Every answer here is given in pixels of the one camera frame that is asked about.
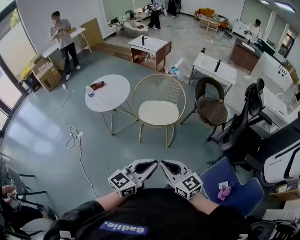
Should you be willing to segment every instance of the white cable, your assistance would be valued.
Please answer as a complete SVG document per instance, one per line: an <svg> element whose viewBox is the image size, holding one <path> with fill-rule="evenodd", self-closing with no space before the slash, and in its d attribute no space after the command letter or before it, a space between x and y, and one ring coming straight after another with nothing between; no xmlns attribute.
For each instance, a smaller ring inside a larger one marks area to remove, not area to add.
<svg viewBox="0 0 300 240"><path fill-rule="evenodd" d="M69 123L68 123L68 121L67 121L67 119L66 119L66 117L65 117L65 114L64 114L64 112L63 112L63 110L62 110L63 107L64 107L64 105L66 104L66 102L67 102L67 100L68 100L68 90L67 90L67 88L65 88L65 89L66 89L66 91L67 91L67 98L66 98L64 104L63 104L62 107L61 107L61 113L62 113L62 116L64 117L64 119L65 119L65 121L66 121L66 124L68 125L69 131L70 131L70 138L69 138L69 140L66 142L66 148L72 148L72 147L76 144L76 142L79 142L79 162L80 162L81 168L82 168L82 170L83 170L83 173L84 173L86 179L89 181L89 183L90 183L90 185L91 185L91 187L92 187L93 194L95 195L95 197L96 197L96 199L97 199L98 197L97 197L97 195L96 195L96 193L95 193L95 191L94 191L94 186L93 186L93 184L91 183L89 177L86 175L85 169L84 169L83 164L82 164L82 162L81 162L81 156L82 156L82 153L81 153L81 140L80 140L81 133L78 134L77 129L76 129L74 126L69 125ZM72 144L71 146L68 147L68 143L69 143L69 141L71 141L71 140L73 140L73 144Z"/></svg>

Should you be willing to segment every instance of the gold wire chair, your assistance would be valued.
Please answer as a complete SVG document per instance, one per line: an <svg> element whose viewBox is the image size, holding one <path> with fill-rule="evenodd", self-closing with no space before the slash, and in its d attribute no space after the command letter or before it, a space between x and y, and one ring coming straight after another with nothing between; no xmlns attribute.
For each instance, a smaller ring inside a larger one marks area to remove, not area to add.
<svg viewBox="0 0 300 240"><path fill-rule="evenodd" d="M141 122L140 142L143 125L166 128L166 147L169 147L174 137L174 124L186 108L186 94L175 78L165 74L153 74L142 79L135 87L132 107L135 116ZM169 126L172 126L173 130L170 141L168 141Z"/></svg>

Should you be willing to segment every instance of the orange sofa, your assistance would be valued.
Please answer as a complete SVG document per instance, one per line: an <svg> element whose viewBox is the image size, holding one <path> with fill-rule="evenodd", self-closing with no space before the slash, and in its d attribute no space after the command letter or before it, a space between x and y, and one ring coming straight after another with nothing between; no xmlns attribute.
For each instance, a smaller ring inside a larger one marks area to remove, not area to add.
<svg viewBox="0 0 300 240"><path fill-rule="evenodd" d="M203 14L203 15L206 15L206 16L212 18L212 16L214 15L214 13L215 13L215 10L213 10L213 9L210 9L210 8L200 8L197 11L195 11L194 18L196 18L198 14ZM227 26L228 26L227 22L219 22L219 21L217 21L217 22L220 24L221 28L226 29Z"/></svg>

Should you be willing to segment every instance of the round white table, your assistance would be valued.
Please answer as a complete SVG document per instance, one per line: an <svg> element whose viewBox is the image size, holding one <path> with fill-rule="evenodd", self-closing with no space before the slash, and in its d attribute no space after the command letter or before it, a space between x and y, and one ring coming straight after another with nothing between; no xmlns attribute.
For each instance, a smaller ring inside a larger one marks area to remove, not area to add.
<svg viewBox="0 0 300 240"><path fill-rule="evenodd" d="M89 97L89 95L85 93L85 103L91 110L101 112L110 135L114 135L131 123L137 121L137 118L134 116L133 111L126 100L130 93L130 84L128 80L121 75L106 75L98 78L93 83L99 83L101 81L104 81L106 85L95 90L95 95L93 97ZM131 112L121 106L124 102L126 102ZM133 117L135 120L113 132L113 112L115 110ZM108 111L112 111L112 121L110 129L103 115L104 112Z"/></svg>

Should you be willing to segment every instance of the white sneaker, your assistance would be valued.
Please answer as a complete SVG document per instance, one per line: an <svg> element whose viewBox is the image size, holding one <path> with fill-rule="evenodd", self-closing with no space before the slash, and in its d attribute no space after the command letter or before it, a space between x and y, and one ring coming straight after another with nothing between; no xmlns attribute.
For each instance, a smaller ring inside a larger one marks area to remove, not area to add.
<svg viewBox="0 0 300 240"><path fill-rule="evenodd" d="M66 81L68 81L70 79L71 74L67 74L66 75Z"/></svg>

